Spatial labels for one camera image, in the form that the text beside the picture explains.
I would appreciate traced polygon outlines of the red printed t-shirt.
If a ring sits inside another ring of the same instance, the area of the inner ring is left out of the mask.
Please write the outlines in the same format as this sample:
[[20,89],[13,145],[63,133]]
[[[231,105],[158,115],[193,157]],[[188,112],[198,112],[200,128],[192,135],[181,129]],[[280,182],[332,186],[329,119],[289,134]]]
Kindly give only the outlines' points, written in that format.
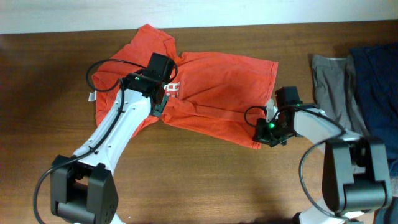
[[175,39],[149,24],[139,28],[131,42],[93,74],[100,90],[96,97],[96,122],[100,124],[113,105],[120,78],[149,63],[154,53],[177,64],[176,79],[165,87],[170,97],[160,117],[165,124],[207,134],[240,146],[260,149],[253,141],[259,109],[271,98],[277,62],[219,52],[177,54]]

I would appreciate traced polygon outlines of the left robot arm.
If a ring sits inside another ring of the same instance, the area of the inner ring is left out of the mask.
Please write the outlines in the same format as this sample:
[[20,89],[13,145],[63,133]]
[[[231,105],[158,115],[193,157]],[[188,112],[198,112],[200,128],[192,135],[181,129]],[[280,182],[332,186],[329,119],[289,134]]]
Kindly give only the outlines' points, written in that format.
[[132,135],[149,116],[159,117],[169,98],[165,86],[178,73],[169,57],[119,79],[116,99],[90,138],[72,156],[58,155],[50,168],[50,211],[68,223],[121,223],[114,171]]

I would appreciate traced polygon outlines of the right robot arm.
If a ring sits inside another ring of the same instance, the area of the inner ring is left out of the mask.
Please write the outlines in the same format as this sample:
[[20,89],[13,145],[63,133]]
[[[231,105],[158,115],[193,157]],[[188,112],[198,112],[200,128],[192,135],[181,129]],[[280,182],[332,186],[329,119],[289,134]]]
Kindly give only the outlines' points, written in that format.
[[[291,137],[312,142],[300,159],[300,185],[312,206],[296,213],[292,223],[358,223],[365,213],[392,203],[384,143],[375,137],[350,131],[329,118],[316,104],[305,104],[296,87],[278,89],[276,99],[259,109],[265,114],[253,125],[253,141],[270,147],[286,144]],[[322,198],[314,200],[303,176],[306,158],[323,150]]]

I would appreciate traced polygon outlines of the grey garment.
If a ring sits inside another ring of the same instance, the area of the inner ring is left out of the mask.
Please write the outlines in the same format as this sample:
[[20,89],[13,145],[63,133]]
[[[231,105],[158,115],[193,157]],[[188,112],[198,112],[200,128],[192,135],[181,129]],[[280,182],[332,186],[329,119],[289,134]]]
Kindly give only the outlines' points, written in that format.
[[314,97],[317,105],[342,127],[369,136],[355,98],[356,70],[351,55],[346,58],[312,57]]

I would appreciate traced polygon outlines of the navy blue garment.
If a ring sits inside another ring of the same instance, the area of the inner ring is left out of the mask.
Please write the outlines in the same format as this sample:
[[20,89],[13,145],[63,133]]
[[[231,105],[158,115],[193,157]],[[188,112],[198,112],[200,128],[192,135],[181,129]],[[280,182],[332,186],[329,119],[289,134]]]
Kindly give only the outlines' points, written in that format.
[[391,177],[397,177],[397,43],[350,49],[356,101],[366,128],[386,147]]

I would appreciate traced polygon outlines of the blue-grey garment at corner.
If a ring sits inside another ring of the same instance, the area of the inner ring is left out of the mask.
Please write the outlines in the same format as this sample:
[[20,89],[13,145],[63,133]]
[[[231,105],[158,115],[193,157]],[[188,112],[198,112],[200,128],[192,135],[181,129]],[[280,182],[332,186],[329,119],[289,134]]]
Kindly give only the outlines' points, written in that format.
[[374,224],[398,224],[397,197],[392,199],[388,208],[377,210],[374,215]]

